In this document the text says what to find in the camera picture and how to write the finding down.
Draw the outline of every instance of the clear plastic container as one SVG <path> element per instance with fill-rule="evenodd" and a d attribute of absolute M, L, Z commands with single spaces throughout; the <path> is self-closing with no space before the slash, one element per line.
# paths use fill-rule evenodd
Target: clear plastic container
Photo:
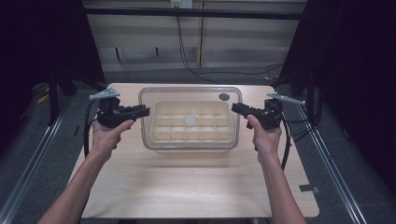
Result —
<path fill-rule="evenodd" d="M 142 118 L 148 149 L 232 149 L 239 116 L 231 111 L 242 95 L 233 87 L 145 88 L 139 103 L 150 107 Z"/>

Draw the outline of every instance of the forearm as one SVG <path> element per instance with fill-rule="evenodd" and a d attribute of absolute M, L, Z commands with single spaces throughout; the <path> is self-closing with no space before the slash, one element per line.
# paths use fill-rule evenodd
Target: forearm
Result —
<path fill-rule="evenodd" d="M 90 153 L 76 174 L 39 223 L 78 223 L 93 183 L 105 161 Z"/>
<path fill-rule="evenodd" d="M 262 166 L 274 223 L 305 223 L 303 214 L 291 194 L 288 181 L 277 156 L 265 158 Z"/>

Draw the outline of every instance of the wire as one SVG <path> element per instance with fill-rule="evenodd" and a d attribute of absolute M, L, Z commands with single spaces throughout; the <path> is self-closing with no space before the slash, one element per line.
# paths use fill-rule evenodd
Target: wire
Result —
<path fill-rule="evenodd" d="M 286 162 L 288 161 L 290 147 L 291 147 L 291 142 L 290 142 L 291 135 L 290 135 L 290 128 L 289 128 L 288 123 L 285 121 L 285 117 L 283 117 L 283 115 L 281 115 L 281 116 L 282 116 L 281 119 L 282 119 L 283 125 L 285 126 L 286 145 L 285 145 L 285 152 L 283 153 L 283 159 L 282 159 L 280 166 L 282 167 L 282 170 L 285 170 Z"/>
<path fill-rule="evenodd" d="M 279 66 L 282 66 L 283 63 L 274 63 L 274 64 L 270 64 L 264 71 L 260 71 L 260 72 L 256 72 L 256 73 L 243 73 L 243 72 L 230 72 L 230 71 L 219 71 L 219 72 L 197 72 L 197 71 L 193 71 L 189 65 L 189 62 L 187 60 L 187 55 L 186 55 L 186 51 L 184 49 L 184 43 L 183 43 L 183 38 L 182 38 L 182 34 L 181 34 L 181 25 L 180 25 L 180 17 L 177 17 L 177 31 L 178 31 L 178 40 L 179 40 L 179 51 L 180 51 L 180 58 L 181 61 L 184 65 L 184 67 L 190 71 L 191 73 L 193 73 L 196 77 L 206 80 L 206 81 L 210 81 L 216 84 L 220 84 L 215 80 L 206 78 L 206 77 L 201 77 L 199 75 L 207 75 L 207 74 L 224 74 L 224 73 L 228 73 L 228 74 L 236 74 L 236 75 L 245 75 L 245 76 L 256 76 L 256 75 L 260 75 L 260 74 L 265 74 L 267 73 L 270 76 L 270 71 L 278 68 Z"/>
<path fill-rule="evenodd" d="M 322 109 L 322 104 L 323 104 L 323 95 L 321 94 L 321 92 L 319 92 L 319 99 L 318 99 L 318 104 L 317 104 L 317 114 L 314 116 L 314 122 L 311 128 L 309 128 L 306 131 L 303 132 L 299 132 L 293 135 L 293 137 L 300 135 L 298 138 L 294 139 L 294 143 L 300 141 L 301 139 L 303 139 L 307 134 L 309 134 L 310 132 L 312 132 L 313 130 L 315 130 L 319 123 L 320 123 L 320 119 L 321 119 L 321 109 Z"/>
<path fill-rule="evenodd" d="M 91 107 L 95 100 L 92 100 L 91 103 L 87 107 L 87 111 L 85 112 L 85 126 L 84 126 L 84 156 L 87 158 L 88 154 L 90 153 L 90 128 L 91 124 L 95 121 L 88 122 L 90 118 Z"/>

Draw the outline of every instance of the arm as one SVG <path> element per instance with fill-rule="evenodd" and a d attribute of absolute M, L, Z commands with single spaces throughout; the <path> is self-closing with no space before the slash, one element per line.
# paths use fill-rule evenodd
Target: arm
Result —
<path fill-rule="evenodd" d="M 93 183 L 111 152 L 120 141 L 120 134 L 131 128 L 132 120 L 126 120 L 115 129 L 108 129 L 99 122 L 93 124 L 92 149 L 76 174 L 38 223 L 78 223 Z"/>
<path fill-rule="evenodd" d="M 247 119 L 254 129 L 253 144 L 259 151 L 258 161 L 262 165 L 274 223 L 305 223 L 277 156 L 280 128 L 266 132 L 254 116 L 249 115 Z"/>

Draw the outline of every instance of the black cable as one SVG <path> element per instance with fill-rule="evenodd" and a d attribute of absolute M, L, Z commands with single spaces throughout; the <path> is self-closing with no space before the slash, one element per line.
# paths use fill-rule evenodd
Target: black cable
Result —
<path fill-rule="evenodd" d="M 85 112 L 85 126 L 84 126 L 84 156 L 87 158 L 88 154 L 90 153 L 90 128 L 92 122 L 88 122 L 90 118 L 91 107 L 95 101 L 92 100 L 91 103 L 87 107 L 87 111 Z"/>
<path fill-rule="evenodd" d="M 289 82 L 291 79 L 293 79 L 294 77 L 296 77 L 297 75 L 299 75 L 299 71 L 300 71 L 300 70 L 291 72 L 288 76 L 284 76 L 284 77 L 282 77 L 282 78 L 279 78 L 279 79 L 276 80 L 275 82 L 271 83 L 269 86 L 275 89 L 276 87 L 278 87 L 278 86 L 280 86 L 280 85 L 282 85 L 282 84 L 284 84 L 284 83 Z"/>
<path fill-rule="evenodd" d="M 91 122 L 88 122 L 88 119 L 90 118 L 91 114 L 91 107 L 95 103 L 95 100 L 92 100 L 90 104 L 87 107 L 87 111 L 85 112 L 85 123 L 84 123 L 84 157 L 87 158 L 88 154 L 90 153 L 90 128 L 91 125 L 93 124 L 94 121 L 97 120 L 94 119 Z M 82 214 L 84 213 L 85 207 L 87 206 L 88 200 L 90 199 L 90 194 L 88 194 L 87 201 L 84 204 L 84 207 L 82 208 L 80 219 L 82 217 Z"/>
<path fill-rule="evenodd" d="M 181 34 L 181 25 L 180 25 L 180 17 L 177 17 L 177 31 L 178 31 L 178 40 L 179 40 L 179 51 L 180 51 L 180 57 L 181 57 L 181 61 L 184 65 L 184 67 L 190 71 L 191 73 L 193 73 L 196 77 L 210 81 L 210 82 L 214 82 L 216 84 L 220 84 L 215 80 L 209 79 L 209 78 L 205 78 L 205 77 L 200 77 L 199 75 L 207 75 L 207 74 L 224 74 L 224 73 L 228 73 L 228 74 L 236 74 L 236 75 L 245 75 L 245 76 L 255 76 L 255 75 L 260 75 L 260 74 L 264 74 L 264 73 L 268 73 L 276 68 L 278 68 L 279 66 L 283 65 L 283 63 L 274 63 L 274 64 L 270 64 L 265 71 L 260 71 L 257 73 L 243 73 L 243 72 L 230 72 L 230 71 L 221 71 L 221 72 L 196 72 L 193 71 L 189 65 L 189 62 L 187 60 L 187 55 L 186 55 L 186 51 L 184 50 L 184 43 L 183 43 L 183 38 L 182 38 L 182 34 Z"/>
<path fill-rule="evenodd" d="M 319 92 L 319 99 L 318 99 L 318 104 L 317 104 L 317 114 L 314 116 L 314 119 L 316 119 L 316 120 L 314 120 L 314 123 L 312 124 L 311 128 L 309 128 L 308 130 L 299 132 L 299 133 L 296 133 L 293 135 L 293 137 L 294 137 L 294 136 L 301 134 L 298 138 L 294 139 L 294 143 L 300 141 L 303 137 L 305 137 L 307 134 L 309 134 L 310 132 L 312 132 L 313 130 L 315 130 L 318 127 L 320 119 L 321 119 L 322 104 L 323 104 L 323 95 L 321 94 L 321 92 Z"/>
<path fill-rule="evenodd" d="M 286 162 L 288 161 L 290 147 L 291 147 L 291 142 L 290 142 L 291 135 L 290 135 L 289 125 L 285 121 L 285 118 L 283 117 L 283 115 L 282 115 L 281 119 L 282 119 L 283 125 L 285 127 L 285 132 L 286 132 L 286 145 L 285 145 L 285 152 L 283 153 L 283 159 L 282 159 L 280 166 L 282 167 L 282 170 L 285 170 Z"/>

